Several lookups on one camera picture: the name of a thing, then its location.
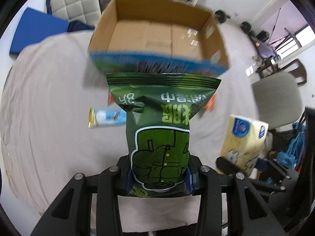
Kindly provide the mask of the white padded chair left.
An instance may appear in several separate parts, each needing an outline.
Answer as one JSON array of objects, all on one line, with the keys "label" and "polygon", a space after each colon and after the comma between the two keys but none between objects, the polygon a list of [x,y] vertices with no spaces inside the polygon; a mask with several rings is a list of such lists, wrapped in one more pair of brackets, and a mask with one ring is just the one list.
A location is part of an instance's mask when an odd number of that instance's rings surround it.
[{"label": "white padded chair left", "polygon": [[101,17],[99,0],[50,0],[52,15],[95,26]]}]

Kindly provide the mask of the dark blue garment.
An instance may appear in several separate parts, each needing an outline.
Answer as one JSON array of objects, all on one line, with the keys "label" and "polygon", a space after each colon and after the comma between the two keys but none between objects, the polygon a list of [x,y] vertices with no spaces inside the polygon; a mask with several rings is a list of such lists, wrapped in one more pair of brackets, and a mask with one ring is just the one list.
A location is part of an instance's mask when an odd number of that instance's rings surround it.
[{"label": "dark blue garment", "polygon": [[67,32],[84,31],[84,30],[94,30],[94,26],[87,25],[81,21],[75,20],[68,24]]}]

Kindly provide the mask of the brown wooden chair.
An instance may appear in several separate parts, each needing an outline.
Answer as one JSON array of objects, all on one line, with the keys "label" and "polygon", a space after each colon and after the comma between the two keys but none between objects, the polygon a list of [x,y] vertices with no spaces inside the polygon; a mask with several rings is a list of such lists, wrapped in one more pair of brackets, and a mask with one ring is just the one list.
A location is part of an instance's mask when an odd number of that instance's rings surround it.
[{"label": "brown wooden chair", "polygon": [[299,59],[293,60],[284,67],[279,67],[278,63],[276,62],[272,63],[271,59],[264,59],[263,65],[259,66],[256,69],[256,72],[258,73],[260,79],[266,78],[263,72],[268,69],[271,70],[268,76],[271,76],[281,71],[286,71],[295,78],[298,86],[303,86],[307,83],[307,71],[305,69],[305,66]]}]

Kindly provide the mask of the open cardboard box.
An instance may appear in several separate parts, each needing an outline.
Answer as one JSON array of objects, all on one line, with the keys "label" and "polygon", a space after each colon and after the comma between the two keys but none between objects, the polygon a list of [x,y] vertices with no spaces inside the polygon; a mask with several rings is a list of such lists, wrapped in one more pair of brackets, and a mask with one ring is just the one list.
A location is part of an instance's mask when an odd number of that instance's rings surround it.
[{"label": "open cardboard box", "polygon": [[229,69],[214,15],[172,0],[112,0],[89,54],[103,73],[220,76]]}]

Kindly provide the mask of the blue Nestle milk sachet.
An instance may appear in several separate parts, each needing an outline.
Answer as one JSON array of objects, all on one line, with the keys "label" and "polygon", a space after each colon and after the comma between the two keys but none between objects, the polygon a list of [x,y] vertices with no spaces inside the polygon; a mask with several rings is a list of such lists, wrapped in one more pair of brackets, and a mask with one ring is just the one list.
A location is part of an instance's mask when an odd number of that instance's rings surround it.
[{"label": "blue Nestle milk sachet", "polygon": [[124,110],[97,110],[89,111],[88,127],[120,126],[127,121],[127,113]]}]

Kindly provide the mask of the grey table cloth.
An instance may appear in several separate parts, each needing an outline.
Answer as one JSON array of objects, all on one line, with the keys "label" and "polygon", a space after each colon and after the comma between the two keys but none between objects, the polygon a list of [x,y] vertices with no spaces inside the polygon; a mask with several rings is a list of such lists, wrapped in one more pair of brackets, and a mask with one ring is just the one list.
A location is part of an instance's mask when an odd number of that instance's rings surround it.
[{"label": "grey table cloth", "polygon": [[[215,166],[231,114],[258,118],[246,70],[256,51],[237,27],[220,26],[230,69],[212,111],[190,122],[193,155]],[[108,108],[105,77],[88,56],[91,31],[65,33],[25,48],[6,77],[1,100],[4,175],[23,218],[35,225],[77,173],[101,173],[128,153],[124,126],[88,127],[91,108]]]}]

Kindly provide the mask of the blue foam mat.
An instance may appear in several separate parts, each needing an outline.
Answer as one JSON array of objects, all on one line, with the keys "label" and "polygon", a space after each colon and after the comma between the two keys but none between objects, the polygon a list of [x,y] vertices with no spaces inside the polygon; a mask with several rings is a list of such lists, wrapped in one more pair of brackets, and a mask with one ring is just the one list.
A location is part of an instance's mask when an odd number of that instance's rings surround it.
[{"label": "blue foam mat", "polygon": [[49,36],[67,32],[69,22],[28,7],[22,14],[13,36],[9,54],[19,54],[25,47]]}]

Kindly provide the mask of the floor barbell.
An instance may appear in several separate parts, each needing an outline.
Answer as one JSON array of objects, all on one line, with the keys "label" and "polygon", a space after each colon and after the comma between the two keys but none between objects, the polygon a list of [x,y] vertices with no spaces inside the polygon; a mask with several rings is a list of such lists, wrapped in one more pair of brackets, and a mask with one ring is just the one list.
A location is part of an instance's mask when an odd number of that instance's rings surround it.
[{"label": "floor barbell", "polygon": [[239,26],[245,34],[250,34],[252,31],[252,27],[251,27],[251,24],[249,22],[247,22],[247,21],[239,22],[236,19],[232,19],[231,16],[229,16],[228,14],[226,14],[222,10],[217,10],[214,14],[214,17],[217,19],[217,21],[220,24],[228,22],[228,23],[233,23],[233,24]]}]

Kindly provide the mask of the green snack packet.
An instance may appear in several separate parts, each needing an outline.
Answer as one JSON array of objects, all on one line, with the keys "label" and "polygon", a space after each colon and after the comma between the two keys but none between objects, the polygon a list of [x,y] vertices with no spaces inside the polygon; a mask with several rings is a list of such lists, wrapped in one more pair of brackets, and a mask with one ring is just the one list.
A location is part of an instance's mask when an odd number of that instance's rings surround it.
[{"label": "green snack packet", "polygon": [[190,120],[221,80],[204,75],[115,73],[106,76],[127,113],[126,138],[139,197],[182,193],[190,156]]}]

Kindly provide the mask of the purple treadmill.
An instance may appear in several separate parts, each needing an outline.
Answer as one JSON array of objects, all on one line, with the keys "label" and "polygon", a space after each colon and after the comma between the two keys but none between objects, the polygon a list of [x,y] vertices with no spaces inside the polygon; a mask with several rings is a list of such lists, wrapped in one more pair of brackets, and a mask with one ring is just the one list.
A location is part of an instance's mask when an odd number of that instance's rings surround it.
[{"label": "purple treadmill", "polygon": [[257,50],[257,53],[264,59],[269,58],[270,60],[273,59],[275,62],[281,60],[280,56],[275,52],[275,50],[266,45],[265,43],[261,42],[260,40],[254,39],[253,44]]}]

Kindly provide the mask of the orange snack packet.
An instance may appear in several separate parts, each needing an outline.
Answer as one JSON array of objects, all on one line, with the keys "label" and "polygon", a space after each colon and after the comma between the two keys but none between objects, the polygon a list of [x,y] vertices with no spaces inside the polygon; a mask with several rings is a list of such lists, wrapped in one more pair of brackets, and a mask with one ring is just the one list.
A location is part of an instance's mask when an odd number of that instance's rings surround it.
[{"label": "orange snack packet", "polygon": [[203,109],[205,111],[213,111],[215,108],[215,104],[216,104],[216,94],[214,94],[210,100],[208,101],[208,103],[203,107]]}]

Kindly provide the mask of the grey office chair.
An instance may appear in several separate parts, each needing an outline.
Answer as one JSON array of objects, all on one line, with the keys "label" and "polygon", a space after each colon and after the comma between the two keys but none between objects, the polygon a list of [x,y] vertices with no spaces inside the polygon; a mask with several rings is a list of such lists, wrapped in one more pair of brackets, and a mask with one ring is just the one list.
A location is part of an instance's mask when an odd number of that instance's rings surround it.
[{"label": "grey office chair", "polygon": [[259,120],[274,130],[296,122],[302,115],[302,98],[295,78],[279,72],[252,85]]}]

